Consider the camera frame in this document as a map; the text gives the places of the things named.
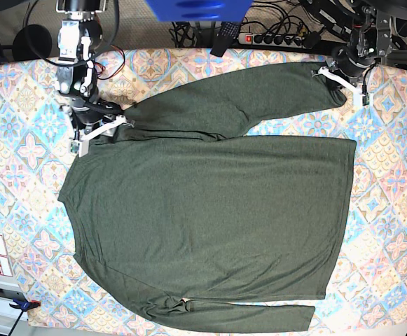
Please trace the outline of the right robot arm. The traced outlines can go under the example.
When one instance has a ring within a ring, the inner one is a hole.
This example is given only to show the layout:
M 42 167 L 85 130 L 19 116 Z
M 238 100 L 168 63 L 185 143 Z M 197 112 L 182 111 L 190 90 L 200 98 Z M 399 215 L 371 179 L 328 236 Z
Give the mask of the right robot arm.
M 97 15 L 105 1 L 58 1 L 56 11 L 66 15 L 57 44 L 59 59 L 55 90 L 67 99 L 61 106 L 73 130 L 69 151 L 79 157 L 88 154 L 90 142 L 99 136 L 113 137 L 121 125 L 129 127 L 123 109 L 100 97 L 95 59 L 103 41 Z

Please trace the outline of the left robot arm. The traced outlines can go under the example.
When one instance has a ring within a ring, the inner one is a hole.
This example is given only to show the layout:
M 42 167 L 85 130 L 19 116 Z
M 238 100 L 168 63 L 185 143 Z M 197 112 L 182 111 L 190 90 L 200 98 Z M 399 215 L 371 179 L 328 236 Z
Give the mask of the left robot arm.
M 326 64 L 312 71 L 312 76 L 323 76 L 333 90 L 345 88 L 352 93 L 353 106 L 369 104 L 366 77 L 392 51 L 392 19 L 365 1 L 349 1 L 348 8 L 341 1 L 334 1 L 345 16 L 336 18 L 320 7 L 322 16 L 333 27 L 349 34 L 345 45 L 333 49 Z

